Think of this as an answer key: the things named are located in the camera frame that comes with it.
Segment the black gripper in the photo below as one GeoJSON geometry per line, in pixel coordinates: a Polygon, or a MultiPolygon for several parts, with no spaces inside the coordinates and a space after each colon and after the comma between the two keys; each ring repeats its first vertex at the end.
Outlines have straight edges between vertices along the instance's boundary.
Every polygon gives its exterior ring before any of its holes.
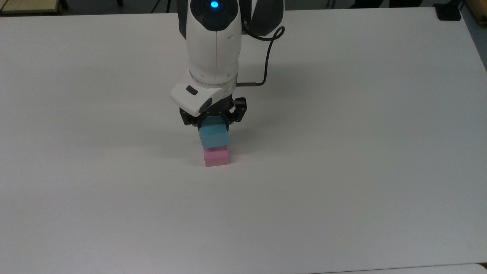
{"type": "Polygon", "coordinates": [[[232,95],[225,97],[207,108],[207,113],[200,114],[199,116],[192,116],[187,111],[179,108],[181,119],[186,126],[201,127],[206,118],[209,117],[223,117],[226,130],[229,131],[229,127],[233,123],[240,123],[247,111],[247,100],[245,97],[239,97],[233,99],[232,95]]]}

